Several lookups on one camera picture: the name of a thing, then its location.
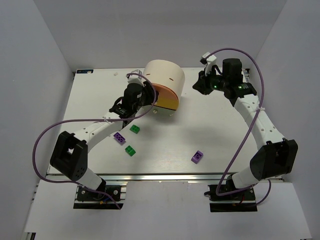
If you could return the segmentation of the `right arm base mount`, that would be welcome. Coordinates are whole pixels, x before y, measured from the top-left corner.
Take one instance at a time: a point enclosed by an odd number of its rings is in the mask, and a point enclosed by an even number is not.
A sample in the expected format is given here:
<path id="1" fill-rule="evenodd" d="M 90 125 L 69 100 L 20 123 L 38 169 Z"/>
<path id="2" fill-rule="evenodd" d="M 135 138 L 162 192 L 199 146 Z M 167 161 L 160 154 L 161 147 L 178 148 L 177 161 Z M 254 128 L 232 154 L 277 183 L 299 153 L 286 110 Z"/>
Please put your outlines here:
<path id="1" fill-rule="evenodd" d="M 230 195 L 218 196 L 216 194 L 217 186 L 217 184 L 208 185 L 208 191 L 204 193 L 205 197 L 209 197 L 211 213 L 244 213 L 258 211 L 253 188 Z"/>

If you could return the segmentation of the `cream drawer cabinet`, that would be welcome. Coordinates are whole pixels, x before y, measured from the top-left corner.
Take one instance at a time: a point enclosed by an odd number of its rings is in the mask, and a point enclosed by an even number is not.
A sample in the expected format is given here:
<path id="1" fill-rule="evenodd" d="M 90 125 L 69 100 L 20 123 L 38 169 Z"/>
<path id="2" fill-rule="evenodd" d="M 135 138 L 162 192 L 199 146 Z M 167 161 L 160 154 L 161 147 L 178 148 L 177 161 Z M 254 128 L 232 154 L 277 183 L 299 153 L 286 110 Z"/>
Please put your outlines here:
<path id="1" fill-rule="evenodd" d="M 147 77 L 152 84 L 159 84 L 172 89 L 176 93 L 180 104 L 180 98 L 185 84 L 185 73 L 179 65 L 171 61 L 155 59 L 147 63 L 143 70 L 143 75 Z M 154 105 L 153 111 L 155 113 L 162 112 L 163 114 L 171 116 L 177 110 Z"/>

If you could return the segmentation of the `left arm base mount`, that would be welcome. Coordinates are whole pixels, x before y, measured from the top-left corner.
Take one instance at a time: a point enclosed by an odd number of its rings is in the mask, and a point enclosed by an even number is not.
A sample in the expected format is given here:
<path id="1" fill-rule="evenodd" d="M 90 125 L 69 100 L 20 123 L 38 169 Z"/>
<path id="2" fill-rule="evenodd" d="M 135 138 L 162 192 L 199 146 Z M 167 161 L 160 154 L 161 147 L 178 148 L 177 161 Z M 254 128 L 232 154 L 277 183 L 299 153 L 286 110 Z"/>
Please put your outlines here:
<path id="1" fill-rule="evenodd" d="M 116 204 L 105 194 L 95 193 L 85 189 L 82 185 L 78 185 L 74 197 L 73 208 L 80 210 L 119 210 L 123 207 L 126 192 L 126 182 L 107 181 L 105 190 Z"/>

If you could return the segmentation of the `orange top drawer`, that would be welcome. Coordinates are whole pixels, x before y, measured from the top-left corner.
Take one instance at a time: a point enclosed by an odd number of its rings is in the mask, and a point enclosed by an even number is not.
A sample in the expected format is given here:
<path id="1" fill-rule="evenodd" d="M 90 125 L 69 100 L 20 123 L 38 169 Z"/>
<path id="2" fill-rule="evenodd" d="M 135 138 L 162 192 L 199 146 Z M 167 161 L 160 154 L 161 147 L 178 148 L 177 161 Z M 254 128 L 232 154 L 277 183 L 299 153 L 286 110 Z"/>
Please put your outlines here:
<path id="1" fill-rule="evenodd" d="M 155 90 L 158 92 L 158 98 L 162 98 L 162 99 L 178 99 L 177 94 L 170 89 L 167 86 L 161 85 L 161 84 L 156 84 L 153 83 L 152 84 L 155 87 Z"/>

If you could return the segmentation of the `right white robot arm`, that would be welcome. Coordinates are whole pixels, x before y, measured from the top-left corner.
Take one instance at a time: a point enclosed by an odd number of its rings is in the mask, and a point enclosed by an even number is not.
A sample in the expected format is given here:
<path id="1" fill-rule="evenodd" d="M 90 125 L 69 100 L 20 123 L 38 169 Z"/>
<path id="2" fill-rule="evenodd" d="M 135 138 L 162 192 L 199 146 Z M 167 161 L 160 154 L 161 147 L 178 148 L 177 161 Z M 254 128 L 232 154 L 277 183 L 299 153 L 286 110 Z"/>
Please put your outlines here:
<path id="1" fill-rule="evenodd" d="M 224 59 L 222 70 L 219 70 L 216 61 L 214 55 L 201 59 L 205 69 L 199 72 L 193 89 L 203 95 L 209 95 L 212 91 L 223 92 L 247 124 L 258 149 L 248 167 L 227 178 L 225 192 L 237 191 L 264 179 L 289 174 L 294 166 L 298 144 L 293 139 L 286 139 L 260 106 L 253 85 L 243 81 L 242 62 L 238 58 Z"/>

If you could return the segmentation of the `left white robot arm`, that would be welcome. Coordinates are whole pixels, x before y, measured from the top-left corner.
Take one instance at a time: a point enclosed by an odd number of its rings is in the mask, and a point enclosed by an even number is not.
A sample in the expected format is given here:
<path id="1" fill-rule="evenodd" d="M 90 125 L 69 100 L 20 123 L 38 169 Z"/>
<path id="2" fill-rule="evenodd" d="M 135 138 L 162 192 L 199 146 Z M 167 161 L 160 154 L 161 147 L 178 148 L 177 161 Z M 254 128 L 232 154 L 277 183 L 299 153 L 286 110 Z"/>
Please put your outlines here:
<path id="1" fill-rule="evenodd" d="M 104 192 L 106 181 L 88 167 L 88 154 L 102 140 L 125 128 L 132 122 L 140 108 L 154 104 L 159 93 L 152 84 L 130 83 L 102 117 L 76 132 L 59 134 L 50 165 L 72 182 L 93 191 Z"/>

